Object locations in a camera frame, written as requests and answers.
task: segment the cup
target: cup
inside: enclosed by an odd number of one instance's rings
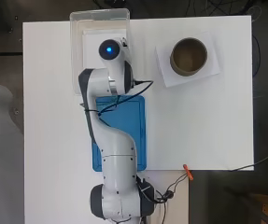
[[[204,67],[207,61],[207,49],[196,38],[184,38],[176,43],[170,57],[173,70],[183,76],[189,77]]]

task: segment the plastic container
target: plastic container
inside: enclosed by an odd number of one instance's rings
[[[84,46],[86,34],[109,30],[111,34],[116,34],[116,37],[119,37],[120,30],[123,30],[130,47],[129,20],[130,12],[126,8],[82,11],[70,14],[71,65],[75,94],[80,95],[78,76],[85,68],[88,68],[87,59],[89,57],[84,50],[86,48]]]

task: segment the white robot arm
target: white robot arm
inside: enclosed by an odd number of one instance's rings
[[[109,39],[99,48],[106,68],[85,69],[78,77],[92,141],[101,150],[104,185],[91,192],[91,210],[116,223],[138,224],[154,211],[154,203],[137,186],[136,149],[133,138],[99,120],[96,98],[123,95],[134,86],[128,48],[124,39]],[[148,195],[154,189],[145,183]]]

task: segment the white table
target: white table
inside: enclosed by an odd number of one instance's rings
[[[167,37],[162,26],[175,32],[209,29],[222,73],[166,89],[151,57],[155,40]],[[155,81],[144,94],[149,170],[178,170],[182,163],[191,169],[252,163],[250,17],[132,21],[131,28],[134,41],[144,41],[135,57],[145,71],[135,76]],[[71,84],[69,30],[68,21],[23,25],[26,224],[104,223],[89,206],[90,190],[102,177],[92,170],[82,99]],[[176,103],[169,101],[174,96]],[[161,190],[181,173],[146,171]],[[166,223],[188,223],[188,188],[185,181],[178,189]],[[158,212],[152,223],[158,223]]]

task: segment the blue tray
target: blue tray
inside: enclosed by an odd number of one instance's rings
[[[115,103],[117,96],[99,97],[96,99],[97,110]],[[114,111],[102,114],[101,118],[111,127],[128,133],[135,141],[137,151],[137,170],[143,171],[147,167],[146,158],[146,123],[145,99],[143,96],[120,104]],[[92,143],[92,166],[96,172],[102,172],[101,153],[98,146]]]

